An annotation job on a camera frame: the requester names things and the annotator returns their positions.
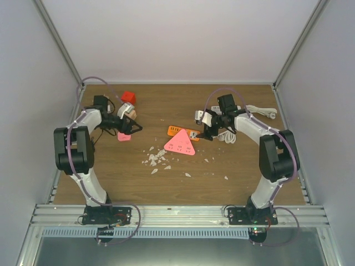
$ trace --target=red block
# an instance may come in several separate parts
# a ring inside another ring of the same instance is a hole
[[[125,91],[121,97],[121,100],[125,103],[135,104],[135,94],[130,91]]]

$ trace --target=pink triangular object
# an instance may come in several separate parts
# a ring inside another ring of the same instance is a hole
[[[166,151],[174,151],[180,154],[194,155],[195,149],[185,129],[181,129],[171,140],[165,144]]]

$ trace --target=orange perforated bar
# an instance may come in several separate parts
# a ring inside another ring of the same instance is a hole
[[[182,129],[182,127],[169,126],[168,136],[174,137],[181,129]],[[187,134],[188,134],[190,140],[194,140],[194,141],[200,140],[198,137],[196,137],[200,133],[199,131],[193,130],[193,129],[185,129],[185,130],[187,131]]]

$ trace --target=coiled white cord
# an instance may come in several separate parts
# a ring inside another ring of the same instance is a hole
[[[270,119],[276,118],[277,110],[275,108],[259,108],[254,105],[247,105],[246,107],[248,108],[249,112],[257,112],[258,114],[266,116]],[[217,114],[221,114],[219,106],[212,106],[211,110],[216,112]],[[217,137],[219,141],[224,141],[227,144],[228,143],[233,144],[237,140],[236,135],[230,132],[229,130],[219,133]]]

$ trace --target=gray vent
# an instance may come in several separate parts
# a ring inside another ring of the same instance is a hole
[[[115,228],[114,238],[132,234],[134,228]],[[43,237],[96,237],[96,227],[46,227]],[[232,238],[249,239],[247,228],[140,228],[135,238]]]

